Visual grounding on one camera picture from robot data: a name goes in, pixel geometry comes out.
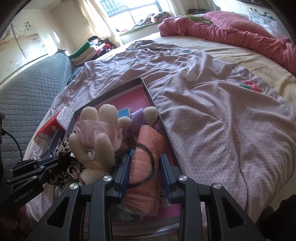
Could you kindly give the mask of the red tissue pack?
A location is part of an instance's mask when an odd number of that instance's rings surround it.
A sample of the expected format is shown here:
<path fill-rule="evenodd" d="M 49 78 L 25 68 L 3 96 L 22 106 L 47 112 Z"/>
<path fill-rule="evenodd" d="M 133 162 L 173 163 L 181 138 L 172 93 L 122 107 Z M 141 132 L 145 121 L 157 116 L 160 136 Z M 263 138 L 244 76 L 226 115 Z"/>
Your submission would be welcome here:
<path fill-rule="evenodd" d="M 69 107 L 63 107 L 59 112 L 54 114 L 36 133 L 34 142 L 44 149 L 47 142 L 53 137 L 57 130 L 66 132 L 70 125 L 74 112 Z"/>

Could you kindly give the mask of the black hair band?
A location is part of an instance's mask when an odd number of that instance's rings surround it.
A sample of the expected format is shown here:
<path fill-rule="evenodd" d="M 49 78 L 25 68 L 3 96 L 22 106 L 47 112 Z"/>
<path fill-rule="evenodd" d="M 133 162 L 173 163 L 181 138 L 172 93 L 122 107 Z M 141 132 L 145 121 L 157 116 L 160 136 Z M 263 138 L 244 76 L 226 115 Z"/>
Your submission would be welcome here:
<path fill-rule="evenodd" d="M 155 172 L 155 160 L 151 150 L 142 143 L 136 143 L 130 163 L 127 188 L 135 188 L 149 182 Z"/>

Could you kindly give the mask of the white drawer cabinet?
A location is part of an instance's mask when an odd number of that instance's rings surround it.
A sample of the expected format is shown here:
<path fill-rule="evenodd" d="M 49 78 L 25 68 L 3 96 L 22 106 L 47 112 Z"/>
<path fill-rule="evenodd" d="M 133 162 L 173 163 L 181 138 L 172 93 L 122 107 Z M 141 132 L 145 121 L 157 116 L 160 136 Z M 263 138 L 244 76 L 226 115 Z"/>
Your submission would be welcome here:
<path fill-rule="evenodd" d="M 267 26 L 271 23 L 276 23 L 276 20 L 267 12 L 261 14 L 257 9 L 251 7 L 247 9 L 247 12 L 249 19 L 259 25 Z"/>

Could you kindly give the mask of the leopard print scrunchie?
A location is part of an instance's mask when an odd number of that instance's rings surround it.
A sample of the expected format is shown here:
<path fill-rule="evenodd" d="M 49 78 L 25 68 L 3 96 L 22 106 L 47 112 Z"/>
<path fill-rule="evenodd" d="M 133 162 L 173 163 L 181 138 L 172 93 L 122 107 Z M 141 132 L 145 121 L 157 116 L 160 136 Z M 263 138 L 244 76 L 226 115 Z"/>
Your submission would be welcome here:
<path fill-rule="evenodd" d="M 64 138 L 54 152 L 54 157 L 59 158 L 57 168 L 52 171 L 48 181 L 49 185 L 65 186 L 69 181 L 78 181 L 83 185 L 81 174 L 86 168 L 73 155 L 69 145 L 69 136 Z"/>

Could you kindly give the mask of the cream bunny plush toy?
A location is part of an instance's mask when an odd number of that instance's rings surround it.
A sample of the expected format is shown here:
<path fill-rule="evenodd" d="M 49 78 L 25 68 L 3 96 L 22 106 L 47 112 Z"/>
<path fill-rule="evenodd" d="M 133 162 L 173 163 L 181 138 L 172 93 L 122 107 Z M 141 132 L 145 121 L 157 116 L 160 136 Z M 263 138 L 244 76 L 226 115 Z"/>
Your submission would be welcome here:
<path fill-rule="evenodd" d="M 116 166 L 116 154 L 128 151 L 123 142 L 123 131 L 131 120 L 118 118 L 114 105 L 104 104 L 99 109 L 88 106 L 81 111 L 69 145 L 75 158 L 86 168 L 81 177 L 85 185 L 108 175 Z"/>

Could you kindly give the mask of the salmon pink pouch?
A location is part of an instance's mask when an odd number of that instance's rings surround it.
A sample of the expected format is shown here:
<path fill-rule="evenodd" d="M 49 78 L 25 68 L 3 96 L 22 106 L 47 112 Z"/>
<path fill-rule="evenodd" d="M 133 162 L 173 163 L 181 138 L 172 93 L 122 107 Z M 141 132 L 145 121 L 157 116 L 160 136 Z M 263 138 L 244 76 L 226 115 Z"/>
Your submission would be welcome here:
<path fill-rule="evenodd" d="M 166 139 L 154 128 L 141 126 L 123 199 L 124 207 L 131 212 L 143 216 L 158 215 L 161 185 L 159 158 L 165 152 Z"/>

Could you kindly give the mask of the dark blue small box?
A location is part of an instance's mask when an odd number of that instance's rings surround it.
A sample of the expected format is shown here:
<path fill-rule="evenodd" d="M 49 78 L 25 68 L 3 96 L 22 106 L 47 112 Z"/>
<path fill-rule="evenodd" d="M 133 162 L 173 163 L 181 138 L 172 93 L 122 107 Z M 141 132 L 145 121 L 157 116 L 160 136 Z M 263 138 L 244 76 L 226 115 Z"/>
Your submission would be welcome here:
<path fill-rule="evenodd" d="M 53 134 L 53 136 L 46 143 L 45 148 L 41 153 L 40 159 L 44 160 L 44 159 L 53 157 L 56 147 L 60 145 L 63 138 L 64 138 L 64 132 L 60 129 L 57 129 L 56 132 Z"/>

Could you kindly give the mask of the clothes on window sill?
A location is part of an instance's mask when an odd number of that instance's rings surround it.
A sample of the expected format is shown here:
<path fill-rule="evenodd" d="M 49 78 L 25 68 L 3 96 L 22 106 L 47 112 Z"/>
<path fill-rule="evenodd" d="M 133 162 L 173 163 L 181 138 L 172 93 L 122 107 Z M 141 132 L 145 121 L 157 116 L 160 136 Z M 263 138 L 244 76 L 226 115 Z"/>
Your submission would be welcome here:
<path fill-rule="evenodd" d="M 145 26 L 145 25 L 160 23 L 164 19 L 169 18 L 169 17 L 171 17 L 171 14 L 167 11 L 162 11 L 158 14 L 150 14 L 150 15 L 146 16 L 145 19 L 140 20 L 136 25 L 134 25 L 132 27 L 132 30 L 142 27 L 142 26 Z"/>

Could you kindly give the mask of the window with dark frame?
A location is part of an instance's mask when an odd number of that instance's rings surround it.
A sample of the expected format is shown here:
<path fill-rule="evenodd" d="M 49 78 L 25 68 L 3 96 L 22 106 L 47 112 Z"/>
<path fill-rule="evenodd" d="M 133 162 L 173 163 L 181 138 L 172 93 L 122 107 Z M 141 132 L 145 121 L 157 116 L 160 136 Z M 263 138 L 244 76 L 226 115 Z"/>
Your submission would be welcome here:
<path fill-rule="evenodd" d="M 136 23 L 145 14 L 160 13 L 163 8 L 159 1 L 99 1 L 111 20 L 120 16 L 126 17 L 129 22 Z"/>

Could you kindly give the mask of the purple bunny plush toy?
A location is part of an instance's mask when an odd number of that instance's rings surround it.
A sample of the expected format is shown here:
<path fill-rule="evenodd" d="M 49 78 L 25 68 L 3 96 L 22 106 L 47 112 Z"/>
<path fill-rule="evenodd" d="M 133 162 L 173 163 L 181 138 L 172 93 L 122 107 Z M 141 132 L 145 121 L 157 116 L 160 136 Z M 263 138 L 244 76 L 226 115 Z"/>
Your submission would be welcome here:
<path fill-rule="evenodd" d="M 140 108 L 129 117 L 132 120 L 129 127 L 129 131 L 132 135 L 138 135 L 143 125 L 154 128 L 159 120 L 157 108 L 154 106 Z"/>

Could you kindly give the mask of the red crumpled duvet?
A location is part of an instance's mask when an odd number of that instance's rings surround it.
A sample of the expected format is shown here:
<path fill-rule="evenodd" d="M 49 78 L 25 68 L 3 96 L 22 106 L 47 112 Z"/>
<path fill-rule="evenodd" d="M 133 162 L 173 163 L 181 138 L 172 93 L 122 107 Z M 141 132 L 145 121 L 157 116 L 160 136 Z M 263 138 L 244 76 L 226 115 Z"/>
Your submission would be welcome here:
<path fill-rule="evenodd" d="M 262 54 L 295 75 L 295 44 L 276 39 L 261 25 L 227 11 L 210 11 L 201 16 L 166 18 L 159 25 L 161 37 L 191 36 L 234 45 Z"/>

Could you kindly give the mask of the grey quilted headboard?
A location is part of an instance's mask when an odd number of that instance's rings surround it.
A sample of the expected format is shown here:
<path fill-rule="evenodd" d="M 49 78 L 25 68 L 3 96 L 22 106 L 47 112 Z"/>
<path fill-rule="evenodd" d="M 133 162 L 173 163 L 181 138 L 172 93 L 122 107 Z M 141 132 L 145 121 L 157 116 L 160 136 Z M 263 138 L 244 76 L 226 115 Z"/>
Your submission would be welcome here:
<path fill-rule="evenodd" d="M 37 127 L 55 97 L 67 85 L 74 66 L 59 51 L 11 79 L 1 88 L 2 127 L 12 136 L 4 135 L 1 144 L 3 165 L 19 162 Z"/>

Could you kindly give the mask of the pink strawberry quilt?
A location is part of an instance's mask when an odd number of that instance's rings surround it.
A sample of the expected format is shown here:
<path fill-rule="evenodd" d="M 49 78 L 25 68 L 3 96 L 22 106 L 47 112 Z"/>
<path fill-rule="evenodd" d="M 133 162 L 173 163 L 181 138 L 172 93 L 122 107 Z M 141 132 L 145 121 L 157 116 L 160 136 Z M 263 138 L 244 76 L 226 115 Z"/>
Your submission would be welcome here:
<path fill-rule="evenodd" d="M 294 105 L 248 69 L 204 51 L 137 41 L 97 60 L 107 58 L 112 65 L 104 64 L 104 73 L 156 68 L 150 86 L 137 78 L 149 90 L 182 171 L 198 183 L 221 183 L 256 221 L 295 172 Z M 43 121 L 99 97 L 93 62 L 55 97 Z M 188 82 L 181 70 L 194 64 L 197 79 Z"/>

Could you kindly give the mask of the stack of folded blankets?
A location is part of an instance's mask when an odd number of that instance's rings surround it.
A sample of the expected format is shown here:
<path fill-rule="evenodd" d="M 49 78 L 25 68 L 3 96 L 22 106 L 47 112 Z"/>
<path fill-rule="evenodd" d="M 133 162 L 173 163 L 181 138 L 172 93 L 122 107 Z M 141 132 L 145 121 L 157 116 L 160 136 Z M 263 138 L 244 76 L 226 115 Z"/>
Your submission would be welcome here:
<path fill-rule="evenodd" d="M 102 40 L 97 36 L 92 36 L 69 56 L 69 60 L 76 67 L 82 66 L 85 62 L 96 60 L 115 48 L 116 46 L 108 39 Z"/>

